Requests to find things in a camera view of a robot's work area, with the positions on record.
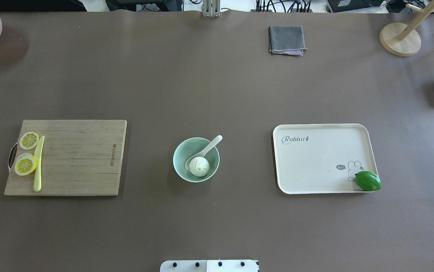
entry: metal bracket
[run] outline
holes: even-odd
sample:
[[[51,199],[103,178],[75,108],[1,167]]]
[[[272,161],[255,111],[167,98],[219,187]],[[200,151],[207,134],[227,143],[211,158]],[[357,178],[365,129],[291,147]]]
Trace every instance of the metal bracket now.
[[[202,1],[202,14],[204,17],[220,17],[220,0]]]
[[[168,260],[160,272],[259,272],[257,260]]]

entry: lemon slice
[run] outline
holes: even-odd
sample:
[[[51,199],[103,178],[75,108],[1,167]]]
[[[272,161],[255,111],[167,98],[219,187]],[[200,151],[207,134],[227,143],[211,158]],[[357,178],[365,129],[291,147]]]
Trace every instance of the lemon slice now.
[[[29,150],[37,146],[39,135],[35,132],[28,132],[20,138],[19,144],[23,150]]]
[[[24,153],[17,157],[15,162],[15,173],[19,176],[26,176],[32,173],[37,166],[37,160],[31,153]]]

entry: cutting board handle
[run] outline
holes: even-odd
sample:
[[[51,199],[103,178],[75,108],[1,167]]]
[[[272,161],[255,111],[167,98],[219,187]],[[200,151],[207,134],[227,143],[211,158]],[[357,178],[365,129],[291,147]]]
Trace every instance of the cutting board handle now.
[[[17,139],[17,142],[15,142],[15,145],[10,150],[10,154],[8,155],[8,172],[10,173],[10,169],[12,168],[12,165],[14,164],[15,155],[17,155],[17,144],[19,143],[19,140]]]

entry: green lime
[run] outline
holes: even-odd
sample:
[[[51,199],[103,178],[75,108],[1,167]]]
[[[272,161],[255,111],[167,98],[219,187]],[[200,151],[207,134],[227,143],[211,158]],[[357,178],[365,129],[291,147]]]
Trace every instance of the green lime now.
[[[380,178],[373,172],[361,171],[355,174],[355,181],[365,191],[376,191],[381,188]]]

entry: wooden base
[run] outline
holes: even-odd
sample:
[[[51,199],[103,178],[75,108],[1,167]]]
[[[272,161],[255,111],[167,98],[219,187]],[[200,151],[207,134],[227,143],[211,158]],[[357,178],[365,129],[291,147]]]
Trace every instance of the wooden base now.
[[[380,31],[380,42],[388,52],[400,56],[410,57],[420,49],[419,33],[413,30],[407,37],[400,40],[398,36],[407,27],[406,24],[392,23],[384,26]]]

